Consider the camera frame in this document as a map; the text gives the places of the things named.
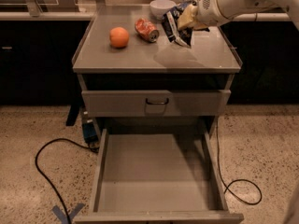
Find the black cabinet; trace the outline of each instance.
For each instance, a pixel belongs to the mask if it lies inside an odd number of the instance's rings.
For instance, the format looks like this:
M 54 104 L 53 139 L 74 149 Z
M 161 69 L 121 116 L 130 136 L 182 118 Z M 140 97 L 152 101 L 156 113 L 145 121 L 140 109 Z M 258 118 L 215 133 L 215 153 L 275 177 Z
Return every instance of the black cabinet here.
M 69 105 L 72 57 L 88 21 L 1 21 L 0 105 Z
M 243 62 L 230 103 L 299 102 L 299 32 L 291 22 L 231 22 L 222 29 Z

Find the power cord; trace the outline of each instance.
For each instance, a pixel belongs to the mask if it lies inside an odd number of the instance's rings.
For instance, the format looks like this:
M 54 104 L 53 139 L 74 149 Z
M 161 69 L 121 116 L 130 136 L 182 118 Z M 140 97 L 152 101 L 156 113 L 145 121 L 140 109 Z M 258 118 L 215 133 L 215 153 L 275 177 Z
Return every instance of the power cord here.
M 96 153 L 98 152 L 99 148 L 98 147 L 91 147 L 90 144 L 89 144 L 88 147 L 85 147 L 85 146 L 82 146 L 82 145 L 80 145 L 80 144 L 78 144 L 78 143 L 76 143 L 76 142 L 74 142 L 74 141 L 72 141 L 70 139 L 67 139 L 67 138 L 57 138 L 57 139 L 53 139 L 53 140 L 49 141 L 46 145 L 44 145 L 41 149 L 39 149 L 38 152 L 37 152 L 37 154 L 36 154 L 36 169 L 37 169 L 37 171 L 45 177 L 45 179 L 50 183 L 51 187 L 56 192 L 56 195 L 58 196 L 61 204 L 63 205 L 64 212 L 65 212 L 65 215 L 66 215 L 66 218 L 67 218 L 67 222 L 68 222 L 68 224 L 72 224 L 71 218 L 70 218 L 70 216 L 69 216 L 69 214 L 67 212 L 67 208 L 66 208 L 66 205 L 64 203 L 64 200 L 63 200 L 61 194 L 59 193 L 59 191 L 57 190 L 57 188 L 55 187 L 55 185 L 51 182 L 51 180 L 45 175 L 45 173 L 38 166 L 38 157 L 39 157 L 40 153 L 42 152 L 42 150 L 45 147 L 47 147 L 48 145 L 50 145 L 52 143 L 55 143 L 55 142 L 60 142 L 60 141 L 66 141 L 66 142 L 69 142 L 69 143 L 71 143 L 71 144 L 73 144 L 75 146 L 78 146 L 78 147 L 81 147 L 81 148 L 84 148 L 84 149 L 88 149 L 91 152 L 96 152 Z
M 220 144 L 219 144 L 219 135 L 218 135 L 218 120 L 217 120 L 217 124 L 216 124 L 216 139 L 217 139 L 217 163 L 218 163 L 218 170 L 219 170 L 219 175 L 221 178 L 221 182 L 223 183 L 224 187 L 225 187 L 225 191 L 224 194 L 226 193 L 226 191 L 229 191 L 235 198 L 237 198 L 240 202 L 247 204 L 247 205 L 257 205 L 262 201 L 263 195 L 262 195 L 262 191 L 259 188 L 259 186 L 257 186 L 254 182 L 247 180 L 247 179 L 236 179 L 232 182 L 230 182 L 228 185 L 224 182 L 223 177 L 222 177 L 222 173 L 221 173 L 221 165 L 220 165 L 220 153 L 221 153 L 221 149 L 220 149 Z M 230 187 L 237 182 L 247 182 L 252 184 L 259 192 L 260 192 L 260 199 L 255 202 L 255 203 L 250 203 L 245 201 L 244 199 L 240 198 L 239 196 L 237 196 L 233 191 L 230 190 Z

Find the terrazzo floor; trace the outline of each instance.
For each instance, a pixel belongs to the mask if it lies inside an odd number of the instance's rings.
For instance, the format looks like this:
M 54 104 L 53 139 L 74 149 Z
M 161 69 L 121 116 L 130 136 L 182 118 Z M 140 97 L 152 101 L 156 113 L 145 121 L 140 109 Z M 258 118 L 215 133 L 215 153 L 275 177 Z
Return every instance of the terrazzo floor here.
M 35 168 L 35 156 L 48 141 L 64 137 L 84 145 L 81 120 L 66 127 L 68 106 L 0 106 L 0 223 L 62 223 L 52 208 L 62 206 Z M 244 224 L 282 223 L 299 181 L 299 105 L 227 105 L 219 118 L 221 169 L 226 182 L 247 178 L 263 192 L 258 205 L 225 195 Z M 211 144 L 217 153 L 216 133 Z M 39 163 L 62 193 L 69 210 L 78 203 L 87 213 L 96 154 L 59 142 L 47 147 Z M 259 199 L 247 183 L 232 187 L 249 202 Z

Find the red can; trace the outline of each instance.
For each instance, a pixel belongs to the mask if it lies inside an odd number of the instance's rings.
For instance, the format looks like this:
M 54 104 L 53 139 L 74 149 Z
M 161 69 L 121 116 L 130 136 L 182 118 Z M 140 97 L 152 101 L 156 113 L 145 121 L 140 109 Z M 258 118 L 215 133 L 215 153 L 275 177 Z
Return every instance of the red can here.
M 138 19 L 135 22 L 135 29 L 146 41 L 155 42 L 159 37 L 157 27 L 147 19 Z

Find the white bowl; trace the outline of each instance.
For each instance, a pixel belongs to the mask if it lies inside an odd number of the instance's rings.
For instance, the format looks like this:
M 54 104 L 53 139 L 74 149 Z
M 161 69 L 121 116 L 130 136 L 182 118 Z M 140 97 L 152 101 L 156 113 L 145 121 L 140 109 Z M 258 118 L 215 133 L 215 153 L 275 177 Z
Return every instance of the white bowl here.
M 157 19 L 161 19 L 163 14 L 174 7 L 176 3 L 171 0 L 153 0 L 150 2 L 150 11 Z

